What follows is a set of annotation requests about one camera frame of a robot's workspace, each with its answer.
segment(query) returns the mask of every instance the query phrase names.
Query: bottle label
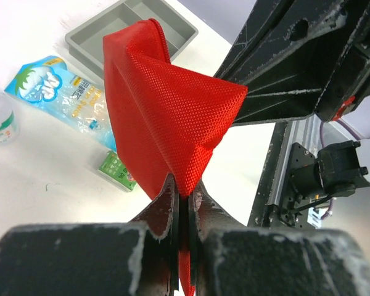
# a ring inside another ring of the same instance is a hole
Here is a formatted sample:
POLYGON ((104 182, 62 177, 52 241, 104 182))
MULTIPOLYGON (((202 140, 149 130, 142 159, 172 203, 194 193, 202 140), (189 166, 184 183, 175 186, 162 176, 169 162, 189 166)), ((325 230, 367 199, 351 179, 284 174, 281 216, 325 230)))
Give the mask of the bottle label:
POLYGON ((14 113, 12 112, 10 117, 1 124, 0 126, 0 143, 9 141, 10 138, 16 135, 18 126, 15 122, 14 113))

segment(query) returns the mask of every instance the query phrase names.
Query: gray plastic container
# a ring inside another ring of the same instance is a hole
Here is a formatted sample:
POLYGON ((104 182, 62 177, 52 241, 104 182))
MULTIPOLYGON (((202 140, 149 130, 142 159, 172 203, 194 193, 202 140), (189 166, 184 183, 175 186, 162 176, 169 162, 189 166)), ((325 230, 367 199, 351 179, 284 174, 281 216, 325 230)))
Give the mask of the gray plastic container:
POLYGON ((67 33, 65 40, 70 54, 103 79, 103 37, 147 19, 162 26, 172 60, 197 35, 197 29, 162 0, 122 0, 67 33))

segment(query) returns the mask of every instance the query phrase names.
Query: small green carton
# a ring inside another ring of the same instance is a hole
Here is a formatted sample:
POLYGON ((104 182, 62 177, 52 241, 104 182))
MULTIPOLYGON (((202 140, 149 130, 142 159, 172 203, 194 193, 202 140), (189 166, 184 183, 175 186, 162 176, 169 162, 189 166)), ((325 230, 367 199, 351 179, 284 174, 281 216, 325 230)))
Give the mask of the small green carton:
POLYGON ((107 157, 99 167, 99 171, 104 174, 107 179, 127 191, 132 191, 137 184, 136 180, 134 180, 114 151, 108 152, 107 157))

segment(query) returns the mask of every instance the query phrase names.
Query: red mesh fabric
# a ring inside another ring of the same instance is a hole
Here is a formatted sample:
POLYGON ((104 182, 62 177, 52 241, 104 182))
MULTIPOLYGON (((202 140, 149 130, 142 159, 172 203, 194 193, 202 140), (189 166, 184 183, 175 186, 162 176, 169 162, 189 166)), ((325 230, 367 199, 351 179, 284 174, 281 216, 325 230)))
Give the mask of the red mesh fabric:
MULTIPOLYGON (((171 65, 155 20, 108 35, 103 44, 105 93, 119 157, 151 199, 170 172, 187 197, 247 88, 171 65)), ((181 250, 181 284, 192 295, 186 244, 181 250)))

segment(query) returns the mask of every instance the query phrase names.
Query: gray floor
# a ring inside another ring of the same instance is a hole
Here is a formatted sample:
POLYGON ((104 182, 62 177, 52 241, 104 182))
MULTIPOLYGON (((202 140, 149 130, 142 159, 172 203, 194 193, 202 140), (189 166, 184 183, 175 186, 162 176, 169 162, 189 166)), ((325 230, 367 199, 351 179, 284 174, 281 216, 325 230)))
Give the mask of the gray floor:
MULTIPOLYGON (((256 0, 179 0, 222 37, 233 43, 256 0)), ((344 139, 330 134, 335 141, 344 139)), ((370 188, 360 189, 351 197, 336 200, 334 214, 324 227, 341 229, 351 234, 370 262, 370 188)))

